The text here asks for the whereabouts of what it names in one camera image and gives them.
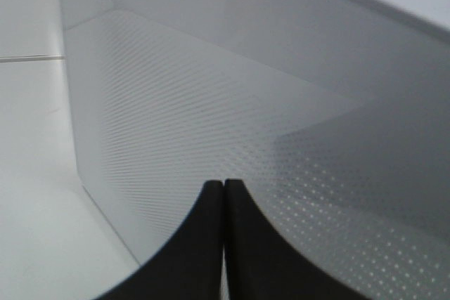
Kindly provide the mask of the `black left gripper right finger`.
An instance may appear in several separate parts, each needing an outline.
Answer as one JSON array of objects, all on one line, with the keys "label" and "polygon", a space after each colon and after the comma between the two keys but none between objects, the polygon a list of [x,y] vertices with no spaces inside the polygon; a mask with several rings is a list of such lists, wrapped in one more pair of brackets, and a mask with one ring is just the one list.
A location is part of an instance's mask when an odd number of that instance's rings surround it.
[{"label": "black left gripper right finger", "polygon": [[358,299],[358,292],[315,266],[276,231],[242,180],[226,180],[224,190],[231,299]]}]

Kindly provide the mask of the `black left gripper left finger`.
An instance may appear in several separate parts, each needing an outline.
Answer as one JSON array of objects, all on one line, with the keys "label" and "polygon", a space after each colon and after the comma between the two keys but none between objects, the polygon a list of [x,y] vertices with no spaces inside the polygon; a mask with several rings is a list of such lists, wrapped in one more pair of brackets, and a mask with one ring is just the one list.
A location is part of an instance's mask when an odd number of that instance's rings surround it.
[{"label": "black left gripper left finger", "polygon": [[219,299],[224,246],[224,186],[207,181],[162,248],[101,299]]}]

